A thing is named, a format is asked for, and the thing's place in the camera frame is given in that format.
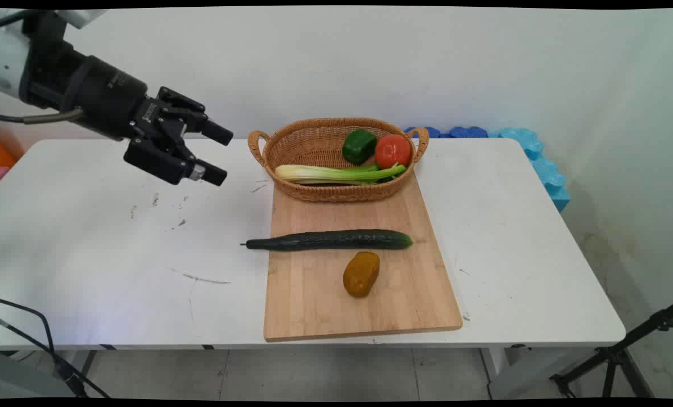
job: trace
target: table leg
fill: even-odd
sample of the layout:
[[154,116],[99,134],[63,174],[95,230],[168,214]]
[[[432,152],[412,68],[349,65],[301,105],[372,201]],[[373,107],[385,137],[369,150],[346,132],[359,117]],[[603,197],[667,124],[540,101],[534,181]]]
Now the table leg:
[[533,348],[512,366],[497,371],[497,377],[491,378],[489,389],[492,398],[515,397],[536,381],[549,379],[590,352],[592,348]]

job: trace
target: orange object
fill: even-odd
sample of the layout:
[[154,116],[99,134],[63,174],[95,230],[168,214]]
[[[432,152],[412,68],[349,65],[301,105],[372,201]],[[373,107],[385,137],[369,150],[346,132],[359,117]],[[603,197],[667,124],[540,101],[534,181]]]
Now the orange object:
[[17,162],[12,154],[0,143],[0,167],[13,168]]
[[383,170],[391,168],[395,163],[407,166],[412,155],[411,142],[397,134],[384,136],[377,142],[374,157],[377,165]]

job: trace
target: white wall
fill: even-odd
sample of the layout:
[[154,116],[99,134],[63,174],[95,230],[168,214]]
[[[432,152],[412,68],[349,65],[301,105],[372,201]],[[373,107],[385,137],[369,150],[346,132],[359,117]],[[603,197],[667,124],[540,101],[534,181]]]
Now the white wall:
[[[566,223],[626,327],[673,301],[673,10],[150,8],[66,40],[152,93],[202,101],[236,137],[321,116],[529,127],[569,179]],[[38,112],[0,95],[0,113]],[[0,124],[16,149],[44,137],[98,136]],[[636,352],[673,396],[673,332]]]

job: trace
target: black cable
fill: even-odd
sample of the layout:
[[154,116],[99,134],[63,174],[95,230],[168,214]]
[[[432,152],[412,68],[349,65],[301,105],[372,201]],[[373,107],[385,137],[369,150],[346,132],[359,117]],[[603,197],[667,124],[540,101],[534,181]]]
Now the black cable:
[[14,118],[13,116],[4,116],[0,114],[0,121],[1,122],[9,122],[9,123],[22,123],[23,120],[22,118]]
[[9,301],[1,300],[1,304],[13,306],[18,309],[22,309],[24,311],[31,312],[32,314],[35,314],[42,319],[42,322],[45,325],[45,332],[48,335],[48,341],[50,342],[50,350],[47,348],[47,346],[43,345],[39,340],[34,339],[33,337],[27,335],[26,333],[22,332],[16,327],[13,327],[10,325],[8,322],[3,321],[3,319],[0,318],[0,325],[5,327],[6,329],[10,330],[11,332],[14,332],[18,334],[19,336],[23,337],[24,339],[28,340],[31,342],[33,345],[36,345],[40,349],[44,350],[47,352],[55,361],[55,368],[58,370],[58,374],[63,378],[67,386],[70,388],[73,393],[75,393],[75,396],[77,397],[88,397],[88,394],[85,392],[85,387],[83,387],[83,384],[78,381],[73,381],[72,377],[77,376],[77,378],[81,379],[84,381],[88,386],[90,386],[94,391],[98,392],[101,396],[103,396],[105,399],[109,399],[110,396],[106,392],[104,392],[102,389],[100,389],[96,384],[90,381],[88,377],[85,376],[85,374],[81,373],[80,370],[76,369],[72,364],[70,364],[68,361],[66,361],[62,356],[58,355],[55,353],[54,346],[52,345],[52,338],[50,337],[50,327],[47,323],[47,319],[45,319],[45,316],[40,314],[39,312],[35,311],[34,309],[30,309],[25,306],[21,306],[19,304],[11,303]]
[[12,13],[11,15],[4,16],[3,18],[0,18],[0,27],[4,27],[5,25],[9,25],[12,23],[16,23],[19,20],[24,20],[25,18],[28,18],[29,16],[35,16],[38,15],[39,13],[49,11],[49,10],[39,10],[39,8],[28,8],[27,10],[21,10],[16,13]]
[[55,353],[55,345],[53,345],[53,336],[50,334],[50,325],[48,324],[48,320],[45,319],[45,316],[42,315],[42,313],[40,313],[39,311],[36,311],[34,309],[28,308],[26,306],[21,306],[19,304],[3,300],[2,298],[0,298],[0,304],[5,304],[6,306],[11,306],[13,308],[22,309],[22,311],[27,311],[31,314],[37,315],[37,317],[39,317],[40,320],[42,321],[42,325],[45,326],[45,335],[48,336],[48,346],[50,347],[50,352]]
[[0,114],[0,121],[9,123],[23,123],[23,124],[44,124],[44,123],[67,122],[73,119],[81,118],[82,116],[85,116],[85,111],[81,108],[76,108],[68,111],[63,111],[61,113],[39,114],[37,116],[22,116],[22,118],[16,118],[15,116],[5,116],[3,114]]

